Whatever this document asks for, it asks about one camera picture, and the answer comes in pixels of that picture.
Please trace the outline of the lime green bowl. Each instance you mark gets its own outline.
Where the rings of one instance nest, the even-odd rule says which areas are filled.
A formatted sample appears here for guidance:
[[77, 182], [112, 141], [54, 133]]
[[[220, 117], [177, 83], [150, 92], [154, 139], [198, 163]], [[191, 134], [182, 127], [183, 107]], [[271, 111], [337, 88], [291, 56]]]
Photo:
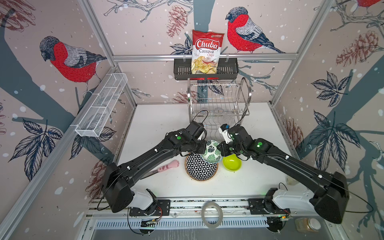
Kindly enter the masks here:
[[236, 172], [242, 167], [242, 160], [239, 159], [235, 154], [227, 157], [223, 157], [223, 166], [231, 172]]

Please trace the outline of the green leaf pattern cup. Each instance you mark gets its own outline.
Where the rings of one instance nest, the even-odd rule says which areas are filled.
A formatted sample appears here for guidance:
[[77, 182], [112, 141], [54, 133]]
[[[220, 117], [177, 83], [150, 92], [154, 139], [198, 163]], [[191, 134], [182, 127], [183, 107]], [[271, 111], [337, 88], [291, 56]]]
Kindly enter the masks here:
[[216, 164], [222, 160], [221, 151], [218, 150], [219, 142], [215, 140], [206, 141], [205, 152], [202, 154], [202, 158], [210, 163]]

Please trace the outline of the white patterned plate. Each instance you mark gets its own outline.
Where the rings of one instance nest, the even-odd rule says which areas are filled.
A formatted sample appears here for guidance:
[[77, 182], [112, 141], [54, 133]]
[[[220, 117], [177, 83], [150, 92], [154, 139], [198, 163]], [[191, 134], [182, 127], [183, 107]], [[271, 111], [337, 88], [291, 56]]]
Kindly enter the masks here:
[[199, 154], [190, 154], [185, 160], [185, 170], [188, 176], [198, 182], [212, 179], [218, 172], [219, 164], [211, 164]]

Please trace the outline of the steel two-tier dish rack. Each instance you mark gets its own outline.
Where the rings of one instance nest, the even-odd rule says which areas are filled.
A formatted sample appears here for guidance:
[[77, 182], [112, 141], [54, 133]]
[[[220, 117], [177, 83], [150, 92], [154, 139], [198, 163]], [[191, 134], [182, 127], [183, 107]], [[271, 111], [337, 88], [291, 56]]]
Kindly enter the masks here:
[[240, 81], [188, 80], [189, 119], [203, 123], [207, 139], [221, 142], [221, 125], [240, 124], [249, 115], [252, 89], [245, 78]]

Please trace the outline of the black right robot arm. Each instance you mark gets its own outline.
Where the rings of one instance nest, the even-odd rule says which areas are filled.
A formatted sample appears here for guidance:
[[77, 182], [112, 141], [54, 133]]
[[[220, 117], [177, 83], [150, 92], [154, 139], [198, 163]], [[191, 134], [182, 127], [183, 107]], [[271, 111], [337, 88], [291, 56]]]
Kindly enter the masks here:
[[314, 193], [309, 202], [320, 217], [334, 224], [342, 223], [350, 199], [347, 179], [343, 174], [315, 169], [265, 139], [254, 140], [241, 125], [230, 127], [223, 124], [219, 133], [224, 138], [218, 145], [223, 157], [233, 154], [244, 156], [285, 173]]

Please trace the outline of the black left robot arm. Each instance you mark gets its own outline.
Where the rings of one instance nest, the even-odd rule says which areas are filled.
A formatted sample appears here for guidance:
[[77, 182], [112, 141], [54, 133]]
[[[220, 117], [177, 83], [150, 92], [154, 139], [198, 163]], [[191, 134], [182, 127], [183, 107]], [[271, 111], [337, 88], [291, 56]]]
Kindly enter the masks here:
[[199, 140], [207, 131], [202, 123], [190, 122], [187, 128], [167, 133], [155, 147], [139, 157], [117, 166], [108, 165], [102, 178], [102, 199], [106, 199], [113, 213], [126, 207], [138, 208], [147, 215], [158, 209], [158, 199], [149, 189], [135, 188], [135, 184], [164, 161], [181, 153], [203, 154], [206, 141]]

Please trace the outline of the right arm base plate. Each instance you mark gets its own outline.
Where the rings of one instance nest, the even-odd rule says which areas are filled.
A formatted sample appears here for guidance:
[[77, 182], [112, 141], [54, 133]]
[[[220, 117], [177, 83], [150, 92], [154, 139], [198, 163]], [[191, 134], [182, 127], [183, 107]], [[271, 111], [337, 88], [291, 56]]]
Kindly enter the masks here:
[[251, 215], [290, 215], [290, 209], [280, 209], [272, 200], [248, 199]]

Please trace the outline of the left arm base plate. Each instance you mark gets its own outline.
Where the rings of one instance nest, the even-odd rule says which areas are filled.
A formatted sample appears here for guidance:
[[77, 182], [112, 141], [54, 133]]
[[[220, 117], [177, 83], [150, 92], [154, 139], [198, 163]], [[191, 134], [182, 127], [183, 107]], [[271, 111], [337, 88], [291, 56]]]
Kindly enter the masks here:
[[130, 217], [160, 217], [169, 216], [171, 208], [170, 200], [157, 200], [153, 202], [146, 210], [131, 208]]

